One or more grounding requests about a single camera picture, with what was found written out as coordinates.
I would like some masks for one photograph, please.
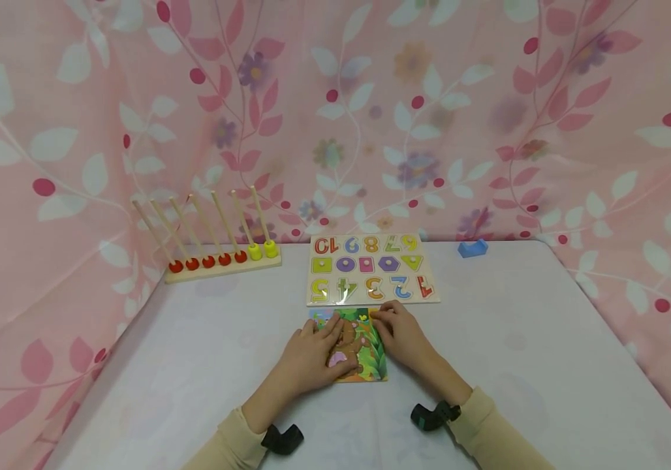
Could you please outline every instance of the pink fabric backdrop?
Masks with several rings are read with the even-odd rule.
[[[161,277],[129,201],[253,183],[279,242],[550,244],[671,406],[671,1],[0,0],[0,469]]]

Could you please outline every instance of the blue toy piece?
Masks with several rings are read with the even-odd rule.
[[[487,253],[489,248],[484,240],[477,240],[474,243],[461,242],[458,246],[458,253],[463,258],[480,257]]]

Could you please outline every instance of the white table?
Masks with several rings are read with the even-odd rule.
[[[543,243],[462,259],[425,243],[443,302],[412,306],[430,341],[558,469],[671,469],[671,410]],[[179,469],[255,389],[307,318],[306,245],[284,264],[161,286],[122,337],[47,470]],[[337,384],[277,421],[302,446],[262,469],[474,469],[409,414],[434,400],[390,380]]]

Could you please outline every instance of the wooden peg puzzle board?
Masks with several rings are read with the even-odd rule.
[[[312,237],[307,306],[440,302],[418,234]]]

